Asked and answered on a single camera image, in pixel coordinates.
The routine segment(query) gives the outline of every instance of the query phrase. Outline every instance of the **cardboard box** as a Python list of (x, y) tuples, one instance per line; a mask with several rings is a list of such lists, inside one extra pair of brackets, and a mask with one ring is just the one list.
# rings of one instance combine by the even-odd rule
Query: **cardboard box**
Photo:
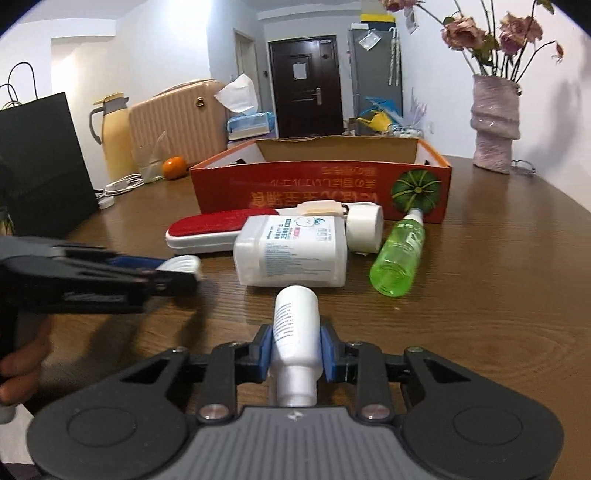
[(391, 137), (250, 141), (190, 173), (202, 213), (332, 199), (379, 203), (387, 220), (415, 206), (430, 223), (445, 217), (452, 178), (427, 142)]

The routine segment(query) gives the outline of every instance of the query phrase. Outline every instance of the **suitcase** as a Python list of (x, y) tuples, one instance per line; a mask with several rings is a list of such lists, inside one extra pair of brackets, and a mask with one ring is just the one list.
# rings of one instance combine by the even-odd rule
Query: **suitcase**
[(214, 97), (224, 86), (217, 80), (183, 83), (131, 107), (134, 148), (154, 144), (166, 131), (170, 155), (191, 166), (226, 150), (229, 112)]

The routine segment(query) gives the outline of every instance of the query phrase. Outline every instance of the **white bottle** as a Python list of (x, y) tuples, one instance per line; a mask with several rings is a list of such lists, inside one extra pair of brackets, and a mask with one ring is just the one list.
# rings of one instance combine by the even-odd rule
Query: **white bottle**
[(280, 407), (316, 405), (323, 372), (318, 298), (308, 288), (287, 287), (275, 301), (271, 375)]
[(234, 244), (241, 285), (343, 287), (347, 237), (342, 217), (250, 217)]

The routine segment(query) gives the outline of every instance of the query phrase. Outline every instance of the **doorway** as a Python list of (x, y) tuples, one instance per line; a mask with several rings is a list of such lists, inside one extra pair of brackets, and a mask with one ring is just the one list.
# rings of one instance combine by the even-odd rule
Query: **doorway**
[(236, 61), (238, 62), (238, 75), (248, 75), (255, 84), (256, 96), (261, 104), (261, 91), (259, 89), (258, 63), (256, 62), (256, 45), (253, 38), (247, 37), (238, 31), (234, 31), (236, 38)]
[(269, 48), (279, 136), (342, 134), (336, 37), (281, 40)]

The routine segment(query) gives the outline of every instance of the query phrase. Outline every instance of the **orange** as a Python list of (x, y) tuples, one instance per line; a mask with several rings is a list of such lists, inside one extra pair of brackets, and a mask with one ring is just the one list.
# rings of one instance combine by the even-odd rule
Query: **orange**
[(167, 180), (176, 180), (187, 174), (187, 162), (183, 157), (172, 157), (162, 164), (162, 175)]

